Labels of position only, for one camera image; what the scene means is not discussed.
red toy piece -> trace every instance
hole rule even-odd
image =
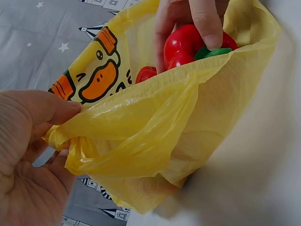
[[[193,61],[194,61],[194,58],[191,55],[189,55],[188,53],[186,53],[184,51],[179,51],[178,53],[176,53],[176,55],[170,62],[168,70],[175,68],[175,67],[179,67],[181,65],[189,64]]]
[[[204,41],[195,25],[189,24],[181,27],[173,32],[165,43],[165,69],[169,70],[176,66],[193,62],[194,55],[202,46],[204,46]]]
[[[222,48],[231,48],[233,51],[238,48],[236,42],[226,32],[222,36]]]
[[[148,80],[155,75],[157,75],[157,70],[155,67],[145,66],[139,71],[136,78],[136,84]]]

hand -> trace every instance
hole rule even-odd
[[[0,225],[60,225],[75,180],[64,168],[68,152],[32,163],[47,147],[41,137],[80,108],[44,91],[0,92]]]
[[[161,0],[155,22],[157,72],[165,71],[164,44],[173,29],[194,23],[209,50],[222,45],[222,22],[229,0]]]

grey bedsheet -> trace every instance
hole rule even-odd
[[[50,85],[116,13],[137,0],[0,0],[0,89]],[[35,165],[53,153],[48,149]],[[88,176],[77,179],[62,226],[125,226],[118,208]]]

plastic bag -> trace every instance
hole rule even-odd
[[[50,90],[84,104],[46,135],[56,150],[70,141],[66,168],[87,173],[117,205],[139,213],[181,188],[231,132],[280,33],[259,1],[232,0],[224,30],[241,48],[133,85],[143,66],[155,65],[158,4],[145,0],[118,13]]]

red toy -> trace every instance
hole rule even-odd
[[[164,46],[164,66],[166,70],[170,70],[198,59],[226,54],[237,48],[236,42],[224,32],[222,48],[209,51],[195,25],[190,24],[181,27],[168,37]],[[138,73],[136,84],[155,75],[157,75],[155,67],[143,67]]]
[[[155,67],[145,66],[139,71],[136,78],[136,84],[148,80],[155,75],[157,75],[157,69]]]
[[[169,70],[193,62],[204,41],[195,25],[189,24],[173,32],[164,46],[164,65]]]
[[[226,32],[222,36],[222,48],[231,48],[233,51],[238,48],[236,42]]]

